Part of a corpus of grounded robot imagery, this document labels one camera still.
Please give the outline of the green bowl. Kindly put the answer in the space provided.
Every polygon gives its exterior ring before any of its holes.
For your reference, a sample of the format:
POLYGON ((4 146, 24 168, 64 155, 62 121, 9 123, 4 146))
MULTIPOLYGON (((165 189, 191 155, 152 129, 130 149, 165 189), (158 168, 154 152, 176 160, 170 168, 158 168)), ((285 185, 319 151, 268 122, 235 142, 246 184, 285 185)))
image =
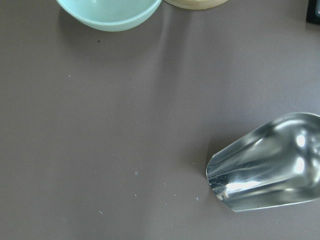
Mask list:
POLYGON ((68 14, 91 28, 120 32, 145 22, 160 0, 58 0, 68 14))

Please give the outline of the dark glass tray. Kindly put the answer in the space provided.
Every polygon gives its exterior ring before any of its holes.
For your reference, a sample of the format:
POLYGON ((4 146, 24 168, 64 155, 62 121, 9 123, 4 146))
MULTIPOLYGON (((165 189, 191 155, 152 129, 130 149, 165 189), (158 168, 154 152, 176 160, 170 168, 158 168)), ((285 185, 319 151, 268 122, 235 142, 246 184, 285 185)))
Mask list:
POLYGON ((306 21, 312 24, 320 24, 320 0, 309 0, 306 21))

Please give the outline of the metal scoop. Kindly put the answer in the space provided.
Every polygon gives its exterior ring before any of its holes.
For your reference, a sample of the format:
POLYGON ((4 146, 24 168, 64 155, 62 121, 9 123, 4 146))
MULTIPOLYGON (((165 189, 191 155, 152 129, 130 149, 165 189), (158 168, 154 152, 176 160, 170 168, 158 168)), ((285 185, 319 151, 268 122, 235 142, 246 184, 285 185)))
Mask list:
POLYGON ((294 112, 215 153, 206 166, 215 196, 234 212, 320 198, 320 117, 294 112))

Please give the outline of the wooden stand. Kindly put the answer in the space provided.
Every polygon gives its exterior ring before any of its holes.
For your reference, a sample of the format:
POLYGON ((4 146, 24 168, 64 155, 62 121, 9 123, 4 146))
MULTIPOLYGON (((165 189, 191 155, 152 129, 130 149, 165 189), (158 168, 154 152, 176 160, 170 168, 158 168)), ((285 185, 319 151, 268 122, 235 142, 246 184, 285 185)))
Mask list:
POLYGON ((228 0, 165 0, 165 2, 186 10, 207 10, 218 7, 228 0))

